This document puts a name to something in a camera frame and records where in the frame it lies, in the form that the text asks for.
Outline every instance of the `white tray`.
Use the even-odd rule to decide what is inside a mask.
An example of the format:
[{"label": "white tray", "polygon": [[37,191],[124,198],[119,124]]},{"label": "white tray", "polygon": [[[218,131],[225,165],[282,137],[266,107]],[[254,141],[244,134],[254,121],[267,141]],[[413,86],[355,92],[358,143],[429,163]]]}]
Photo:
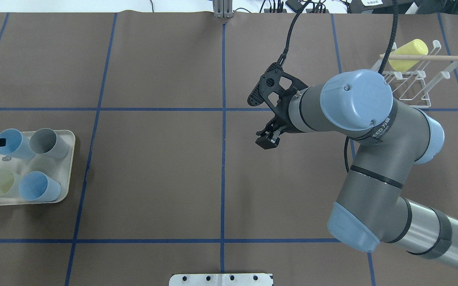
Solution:
[{"label": "white tray", "polygon": [[[68,154],[65,158],[55,160],[45,156],[36,155],[31,160],[11,158],[10,156],[0,155],[0,169],[10,169],[22,177],[33,172],[40,171],[53,178],[61,184],[61,194],[55,201],[26,201],[23,198],[11,199],[0,197],[0,206],[9,205],[29,205],[33,203],[57,203],[62,201],[68,194],[70,186],[70,175],[72,172],[73,152],[75,148],[75,135],[70,130],[55,130],[69,146]],[[22,132],[22,135],[31,138],[35,132]]]}]

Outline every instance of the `light blue cap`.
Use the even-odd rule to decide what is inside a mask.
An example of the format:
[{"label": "light blue cap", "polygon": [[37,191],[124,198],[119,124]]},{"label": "light blue cap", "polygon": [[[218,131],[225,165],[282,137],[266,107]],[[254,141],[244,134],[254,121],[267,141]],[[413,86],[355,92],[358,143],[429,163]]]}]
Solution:
[{"label": "light blue cap", "polygon": [[429,123],[429,129],[431,132],[431,138],[429,139],[429,145],[427,146],[427,150],[420,159],[415,161],[415,164],[423,164],[431,161],[434,158],[435,154],[438,154],[443,148],[443,143],[445,142],[445,132],[443,127],[439,124],[439,122],[432,119],[430,116],[425,114],[422,110],[418,109],[427,119]]},{"label": "light blue cap", "polygon": [[321,91],[320,105],[331,123],[359,131],[385,121],[393,105],[393,94],[381,74],[357,70],[328,80]]},{"label": "light blue cap", "polygon": [[333,203],[328,231],[342,243],[363,252],[373,252],[379,244],[371,230],[337,202]]}]

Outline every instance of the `plastic cup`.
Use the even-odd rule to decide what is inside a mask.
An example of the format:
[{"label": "plastic cup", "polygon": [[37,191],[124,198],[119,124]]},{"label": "plastic cup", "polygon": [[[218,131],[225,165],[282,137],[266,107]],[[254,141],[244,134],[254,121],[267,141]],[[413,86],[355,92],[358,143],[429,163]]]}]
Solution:
[{"label": "plastic cup", "polygon": [[68,144],[54,130],[42,128],[31,136],[29,146],[36,154],[62,159],[68,154]]},{"label": "plastic cup", "polygon": [[0,169],[0,197],[19,197],[22,177],[8,169]]},{"label": "plastic cup", "polygon": [[29,148],[29,138],[17,129],[7,129],[0,133],[0,138],[6,139],[6,145],[0,147],[0,154],[14,158],[29,160],[35,156]]},{"label": "plastic cup", "polygon": [[54,201],[61,194],[60,183],[43,172],[31,172],[19,185],[20,196],[27,201]]}]

